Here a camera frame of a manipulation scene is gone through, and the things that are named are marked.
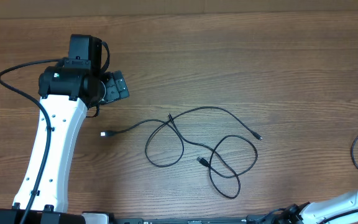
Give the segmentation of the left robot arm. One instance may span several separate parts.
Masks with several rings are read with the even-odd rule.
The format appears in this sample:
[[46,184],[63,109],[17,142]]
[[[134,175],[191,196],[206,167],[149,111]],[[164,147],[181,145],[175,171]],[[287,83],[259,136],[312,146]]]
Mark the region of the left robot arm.
[[68,210],[68,179],[79,130],[90,108],[99,108],[129,96],[120,71],[108,72],[102,58],[108,45],[91,35],[73,34],[67,57],[48,60],[39,76],[40,99],[0,84],[37,105],[39,125],[29,165],[10,209],[0,208],[0,223],[114,223],[107,212]]

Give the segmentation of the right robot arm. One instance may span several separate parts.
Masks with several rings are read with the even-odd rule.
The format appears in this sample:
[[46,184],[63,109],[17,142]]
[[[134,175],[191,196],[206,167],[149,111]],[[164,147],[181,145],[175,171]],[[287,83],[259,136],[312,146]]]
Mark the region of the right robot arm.
[[357,223],[358,189],[322,202],[292,205],[274,223]]

